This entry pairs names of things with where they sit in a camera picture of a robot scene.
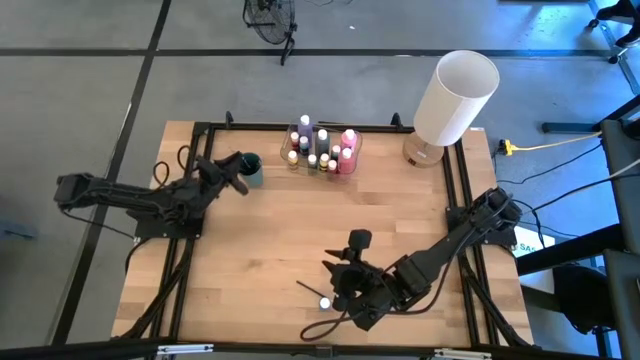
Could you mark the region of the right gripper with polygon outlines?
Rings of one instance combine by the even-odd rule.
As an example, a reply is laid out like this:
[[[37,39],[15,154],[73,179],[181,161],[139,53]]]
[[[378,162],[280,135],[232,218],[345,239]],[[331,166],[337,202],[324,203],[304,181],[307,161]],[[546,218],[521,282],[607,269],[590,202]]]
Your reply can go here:
[[[327,249],[325,253],[340,260],[360,262],[362,252],[370,247],[371,240],[369,230],[352,230],[347,247]],[[388,283],[390,277],[380,269],[365,270],[353,264],[334,264],[327,260],[322,264],[330,273],[333,308],[346,312],[357,328],[369,331],[386,314],[398,310],[399,298]]]

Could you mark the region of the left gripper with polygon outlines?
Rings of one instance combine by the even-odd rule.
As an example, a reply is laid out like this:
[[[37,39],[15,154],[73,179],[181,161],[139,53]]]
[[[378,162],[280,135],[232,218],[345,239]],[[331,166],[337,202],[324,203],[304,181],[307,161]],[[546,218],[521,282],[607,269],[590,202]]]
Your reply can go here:
[[[228,184],[242,196],[247,195],[249,193],[248,187],[238,178],[242,167],[243,153],[240,151],[215,160],[197,157],[196,170],[199,175],[200,199],[213,200],[217,198]]]

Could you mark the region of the black-handled paintbrush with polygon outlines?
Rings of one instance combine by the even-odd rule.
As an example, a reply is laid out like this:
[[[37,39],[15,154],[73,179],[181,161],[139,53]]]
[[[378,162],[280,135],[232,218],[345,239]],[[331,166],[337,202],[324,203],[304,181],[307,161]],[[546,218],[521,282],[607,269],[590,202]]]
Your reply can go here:
[[[296,280],[296,283],[297,283],[298,285],[302,286],[303,288],[305,288],[305,289],[307,289],[307,290],[311,291],[312,293],[316,294],[317,296],[319,296],[319,297],[321,297],[321,298],[322,298],[322,297],[327,297],[327,295],[325,295],[325,294],[321,293],[319,290],[316,290],[316,289],[312,288],[311,286],[309,286],[309,285],[307,285],[307,284],[303,283],[302,281]]]

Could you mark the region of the large purple paint bottle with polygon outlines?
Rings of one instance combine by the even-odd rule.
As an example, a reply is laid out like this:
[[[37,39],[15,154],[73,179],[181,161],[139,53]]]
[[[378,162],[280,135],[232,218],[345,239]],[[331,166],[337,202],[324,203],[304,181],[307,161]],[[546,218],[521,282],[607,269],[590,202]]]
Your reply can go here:
[[[312,141],[313,141],[313,125],[308,115],[302,115],[299,118],[297,130],[300,136],[299,143],[303,144],[302,139],[305,138],[306,147],[309,148],[312,145]]]

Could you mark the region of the large bright red paint bottle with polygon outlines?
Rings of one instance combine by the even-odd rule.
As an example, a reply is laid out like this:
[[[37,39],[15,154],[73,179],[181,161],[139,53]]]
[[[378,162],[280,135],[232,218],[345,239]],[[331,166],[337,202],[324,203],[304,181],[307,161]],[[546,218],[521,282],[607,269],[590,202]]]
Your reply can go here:
[[[341,150],[338,159],[338,172],[342,175],[350,175],[355,171],[356,158],[351,148],[346,147]]]

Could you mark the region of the dark green plastic cup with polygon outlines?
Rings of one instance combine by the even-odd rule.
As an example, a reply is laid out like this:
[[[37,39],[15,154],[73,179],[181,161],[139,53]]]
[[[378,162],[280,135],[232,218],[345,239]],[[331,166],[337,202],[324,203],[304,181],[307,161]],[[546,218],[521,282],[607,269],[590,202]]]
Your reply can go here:
[[[264,182],[261,157],[251,152],[243,153],[239,173],[249,188],[261,187]]]

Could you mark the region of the clear plastic bin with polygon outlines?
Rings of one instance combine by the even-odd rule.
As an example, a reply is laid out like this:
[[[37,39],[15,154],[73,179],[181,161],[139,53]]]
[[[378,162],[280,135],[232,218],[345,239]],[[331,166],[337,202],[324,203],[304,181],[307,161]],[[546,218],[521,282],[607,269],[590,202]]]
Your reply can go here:
[[[331,148],[334,145],[339,145],[341,147],[341,135],[345,130],[341,130],[341,129],[337,129],[334,127],[326,127],[326,126],[313,126],[313,141],[312,141],[312,145],[310,146],[310,154],[315,154],[315,138],[316,138],[316,133],[318,130],[320,129],[325,129],[328,134],[329,134],[329,138],[330,138],[330,160],[331,159]],[[282,145],[280,147],[280,157],[282,158],[282,160],[284,161],[284,163],[287,166],[287,155],[288,152],[292,150],[291,148],[291,140],[289,138],[290,133],[291,132],[297,132],[297,125],[296,124],[288,124],[286,126],[286,132],[282,141]],[[308,174],[308,168],[307,168],[307,157],[310,155],[308,155],[307,157],[304,157],[301,155],[300,151],[297,152],[298,153],[298,169],[296,172],[296,174],[299,175],[303,175],[303,176],[310,176],[313,178],[318,178],[318,179],[322,179],[322,180],[326,180],[326,181],[330,181],[330,182],[336,182],[336,183],[347,183],[349,182],[351,179],[355,179],[356,175],[359,173],[359,155],[360,155],[360,150],[362,148],[362,143],[363,143],[363,139],[361,134],[358,131],[355,131],[357,134],[357,145],[355,147],[355,149],[353,150],[355,158],[356,158],[356,167],[355,167],[355,171],[350,174],[350,175],[342,175],[338,172],[338,174],[336,176],[330,176],[328,171],[327,172],[321,172],[319,169],[317,171],[317,174],[315,176],[310,176]]]

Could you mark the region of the black floor fan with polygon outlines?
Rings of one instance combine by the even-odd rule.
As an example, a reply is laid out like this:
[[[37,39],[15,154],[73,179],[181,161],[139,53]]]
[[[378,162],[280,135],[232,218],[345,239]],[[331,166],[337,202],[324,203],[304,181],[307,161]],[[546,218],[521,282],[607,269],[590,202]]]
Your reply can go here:
[[[272,45],[284,44],[280,56],[283,66],[295,47],[294,0],[244,0],[242,20],[265,42]]]

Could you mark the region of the white printed box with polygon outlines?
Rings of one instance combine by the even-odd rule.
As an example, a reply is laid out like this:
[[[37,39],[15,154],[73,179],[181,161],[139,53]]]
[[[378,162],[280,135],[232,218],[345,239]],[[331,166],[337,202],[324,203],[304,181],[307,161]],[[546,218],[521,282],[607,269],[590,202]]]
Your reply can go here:
[[[543,241],[540,241],[536,231],[519,226],[514,228],[514,234],[516,244],[511,248],[511,253],[516,258],[551,247],[556,243],[556,238],[553,236],[543,234]]]

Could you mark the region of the table lamp white shade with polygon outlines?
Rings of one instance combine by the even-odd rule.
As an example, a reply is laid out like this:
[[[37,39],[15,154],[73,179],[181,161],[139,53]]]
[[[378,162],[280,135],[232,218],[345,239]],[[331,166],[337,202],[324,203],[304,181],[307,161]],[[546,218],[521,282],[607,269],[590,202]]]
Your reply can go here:
[[[444,156],[478,116],[500,84],[499,70],[488,57],[456,50],[438,60],[413,118],[414,130],[403,143],[405,160],[431,167]]]

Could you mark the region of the black round stool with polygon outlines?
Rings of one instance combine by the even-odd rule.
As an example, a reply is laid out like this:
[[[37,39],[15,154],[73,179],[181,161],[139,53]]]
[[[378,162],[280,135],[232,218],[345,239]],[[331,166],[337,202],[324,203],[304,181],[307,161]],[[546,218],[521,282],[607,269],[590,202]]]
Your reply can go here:
[[[578,332],[617,328],[605,274],[577,264],[555,267],[552,274],[560,312]]]

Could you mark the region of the dark grey side cart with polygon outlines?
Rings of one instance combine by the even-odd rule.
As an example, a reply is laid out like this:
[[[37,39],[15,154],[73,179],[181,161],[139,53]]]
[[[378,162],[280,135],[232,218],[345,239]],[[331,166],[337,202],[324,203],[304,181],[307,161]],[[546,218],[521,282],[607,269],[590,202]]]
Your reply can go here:
[[[623,360],[640,360],[640,140],[616,120],[601,129],[622,242],[604,252],[619,348]]]

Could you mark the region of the person's leg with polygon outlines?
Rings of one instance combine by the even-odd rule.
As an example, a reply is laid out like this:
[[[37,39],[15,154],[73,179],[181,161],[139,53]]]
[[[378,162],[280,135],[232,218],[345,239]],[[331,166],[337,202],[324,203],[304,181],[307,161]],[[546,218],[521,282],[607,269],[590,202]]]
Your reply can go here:
[[[595,28],[601,21],[607,20],[639,26],[640,5],[636,5],[634,0],[618,0],[613,6],[599,9],[595,18],[588,23],[588,27]]]
[[[619,48],[632,48],[640,44],[640,30],[631,29],[626,35],[616,40],[615,46]]]

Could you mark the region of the silver frame bracket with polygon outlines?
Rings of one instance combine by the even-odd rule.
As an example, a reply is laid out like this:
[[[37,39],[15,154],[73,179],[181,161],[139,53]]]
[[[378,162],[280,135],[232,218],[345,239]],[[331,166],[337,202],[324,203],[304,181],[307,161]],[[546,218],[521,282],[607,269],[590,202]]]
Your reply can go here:
[[[438,348],[434,350],[432,360],[493,360],[492,354],[472,350]]]
[[[213,344],[172,344],[159,345],[156,354],[158,356],[174,356],[180,354],[209,353],[213,350]]]

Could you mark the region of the black aluminium table frame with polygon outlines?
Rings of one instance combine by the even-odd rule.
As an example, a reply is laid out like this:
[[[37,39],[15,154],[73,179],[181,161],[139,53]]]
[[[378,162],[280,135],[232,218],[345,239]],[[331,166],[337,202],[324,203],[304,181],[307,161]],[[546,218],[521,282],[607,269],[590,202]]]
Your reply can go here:
[[[418,169],[402,157],[406,131],[366,125],[359,173],[347,183],[296,174],[280,157],[286,132],[276,123],[170,121],[158,150],[159,172],[175,178],[194,146],[214,158],[234,151],[258,154],[264,182],[242,196],[225,190],[207,211],[187,280],[169,296],[150,333],[183,342],[236,345],[288,353],[433,356],[438,348],[471,350],[457,266],[421,301],[416,316],[388,316],[369,331],[352,323],[330,326],[333,310],[296,280],[330,295],[322,261],[342,249],[349,233],[369,229],[365,258],[386,266],[426,248],[446,232],[447,190],[457,176],[441,166]]]

